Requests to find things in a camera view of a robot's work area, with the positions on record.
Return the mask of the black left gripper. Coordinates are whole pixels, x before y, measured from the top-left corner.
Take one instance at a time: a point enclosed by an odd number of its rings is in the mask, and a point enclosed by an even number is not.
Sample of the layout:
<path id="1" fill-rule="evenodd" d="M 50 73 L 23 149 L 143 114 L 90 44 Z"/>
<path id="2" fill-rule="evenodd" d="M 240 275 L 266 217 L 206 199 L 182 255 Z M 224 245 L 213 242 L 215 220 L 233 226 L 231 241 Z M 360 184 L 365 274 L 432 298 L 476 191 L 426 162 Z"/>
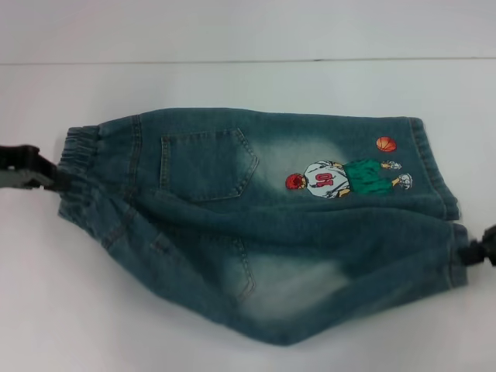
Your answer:
<path id="1" fill-rule="evenodd" d="M 71 176 L 40 155 L 35 146 L 1 146 L 1 188 L 67 191 Z"/>

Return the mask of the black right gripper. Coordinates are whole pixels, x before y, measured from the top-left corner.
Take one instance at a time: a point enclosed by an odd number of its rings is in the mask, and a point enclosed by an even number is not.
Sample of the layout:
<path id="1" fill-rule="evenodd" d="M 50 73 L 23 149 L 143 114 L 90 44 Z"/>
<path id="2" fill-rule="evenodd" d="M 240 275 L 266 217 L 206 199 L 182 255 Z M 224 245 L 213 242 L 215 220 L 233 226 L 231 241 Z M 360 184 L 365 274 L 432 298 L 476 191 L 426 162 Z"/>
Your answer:
<path id="1" fill-rule="evenodd" d="M 482 264 L 484 259 L 496 266 L 496 225 L 486 229 L 481 241 L 472 240 L 468 246 L 457 252 L 460 262 L 465 267 Z"/>

